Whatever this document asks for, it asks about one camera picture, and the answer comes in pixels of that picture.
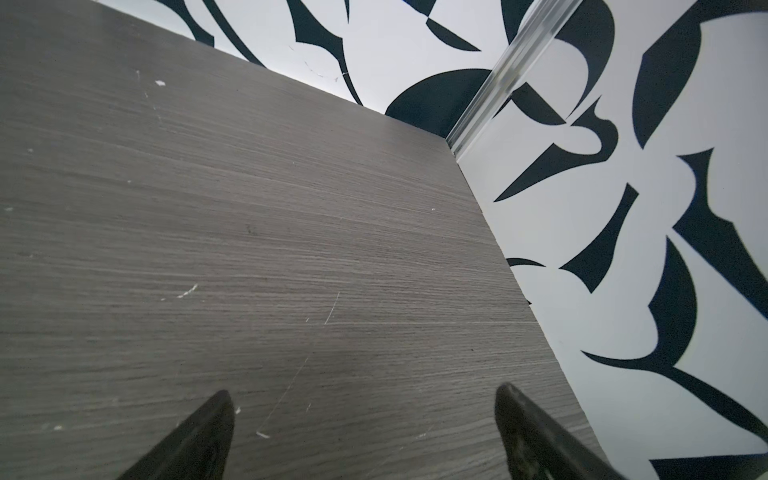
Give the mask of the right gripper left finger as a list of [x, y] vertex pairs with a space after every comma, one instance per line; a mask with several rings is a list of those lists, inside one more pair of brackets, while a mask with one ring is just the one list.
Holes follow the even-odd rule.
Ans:
[[234, 426], [231, 395], [220, 390], [119, 479], [222, 479]]

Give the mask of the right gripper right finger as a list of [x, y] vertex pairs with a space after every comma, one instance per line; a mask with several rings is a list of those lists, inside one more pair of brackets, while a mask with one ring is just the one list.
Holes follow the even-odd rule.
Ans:
[[513, 479], [620, 479], [521, 390], [501, 384], [494, 415]]

